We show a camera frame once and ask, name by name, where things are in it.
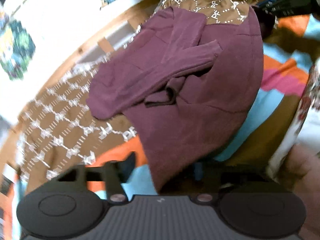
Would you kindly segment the floral white pillow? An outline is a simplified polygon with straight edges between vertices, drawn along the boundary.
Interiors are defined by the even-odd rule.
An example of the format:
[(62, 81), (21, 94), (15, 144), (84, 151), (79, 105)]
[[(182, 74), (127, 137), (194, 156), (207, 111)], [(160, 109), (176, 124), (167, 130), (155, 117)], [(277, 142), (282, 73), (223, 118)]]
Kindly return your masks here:
[(288, 155), (291, 147), (296, 143), (297, 137), (303, 127), (307, 114), (311, 109), (319, 111), (319, 59), (310, 69), (306, 88), (299, 101), (298, 108), (287, 130), (287, 133), (268, 162), (266, 173), (273, 180), (277, 179), (279, 169)]

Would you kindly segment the brown patterned PF duvet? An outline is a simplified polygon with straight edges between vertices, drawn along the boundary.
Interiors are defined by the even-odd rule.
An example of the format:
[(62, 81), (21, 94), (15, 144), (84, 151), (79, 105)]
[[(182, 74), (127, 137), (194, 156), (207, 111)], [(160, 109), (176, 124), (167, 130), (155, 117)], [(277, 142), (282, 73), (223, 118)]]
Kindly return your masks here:
[[(154, 14), (175, 7), (204, 14), (208, 24), (241, 24), (255, 2), (161, 0)], [(123, 114), (97, 119), (87, 105), (90, 84), (99, 68), (133, 40), (97, 63), (68, 71), (22, 114), (24, 192), (30, 193), (73, 165), (95, 167), (113, 159), (124, 160), (130, 152), (136, 153), (136, 166), (124, 184), (128, 196), (194, 193), (196, 163), (225, 164), (231, 183), (254, 179), (267, 168), (295, 116), (310, 69), (319, 56), (319, 19), (306, 14), (282, 18), (269, 37), (261, 38), (263, 78), (244, 123), (227, 144), (183, 168), (160, 190), (154, 187), (143, 145), (131, 121)]]

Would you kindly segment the green cartoon wall poster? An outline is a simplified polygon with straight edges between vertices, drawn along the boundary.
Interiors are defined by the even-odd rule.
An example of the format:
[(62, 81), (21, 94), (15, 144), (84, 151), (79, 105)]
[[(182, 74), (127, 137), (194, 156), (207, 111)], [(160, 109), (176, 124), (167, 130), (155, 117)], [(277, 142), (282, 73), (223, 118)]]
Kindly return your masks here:
[(1, 12), (1, 67), (10, 80), (23, 78), (35, 48), (21, 22)]

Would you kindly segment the wooden bed frame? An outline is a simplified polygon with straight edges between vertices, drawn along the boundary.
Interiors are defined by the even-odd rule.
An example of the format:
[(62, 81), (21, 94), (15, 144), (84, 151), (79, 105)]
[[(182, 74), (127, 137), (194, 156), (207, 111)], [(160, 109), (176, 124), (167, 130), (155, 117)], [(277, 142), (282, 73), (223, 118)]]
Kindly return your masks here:
[(7, 166), (16, 168), (16, 144), (19, 139), (23, 124), (22, 114), (27, 110), (29, 102), (48, 87), (56, 84), (69, 70), (83, 60), (96, 47), (105, 53), (111, 53), (114, 48), (107, 40), (107, 35), (112, 35), (122, 25), (129, 24), (133, 29), (137, 29), (140, 24), (148, 19), (150, 13), (148, 9), (154, 8), (160, 0), (117, 0), (108, 5), (109, 11), (104, 13), (98, 20), (93, 21), (94, 25), (88, 27), (88, 35), (81, 39), (82, 44), (78, 44), (75, 51), (60, 65), (53, 64), (54, 70), (50, 70), (50, 76), (42, 78), (39, 82), (31, 81), (27, 88), (33, 91), (22, 96), (18, 100), (18, 106), (13, 103), (9, 106), (9, 113), (14, 115), (13, 125), (8, 131), (6, 141), (1, 146), (1, 172)]

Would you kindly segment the maroon long-sleeve shirt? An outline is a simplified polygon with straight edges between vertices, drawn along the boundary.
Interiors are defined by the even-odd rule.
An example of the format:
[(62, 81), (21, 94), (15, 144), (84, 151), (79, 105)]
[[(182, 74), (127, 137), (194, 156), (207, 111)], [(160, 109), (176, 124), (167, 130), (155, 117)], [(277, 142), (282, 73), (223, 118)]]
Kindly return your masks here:
[(93, 77), (97, 119), (125, 115), (136, 128), (156, 190), (227, 144), (244, 123), (263, 78), (263, 41), (253, 9), (241, 24), (169, 7)]

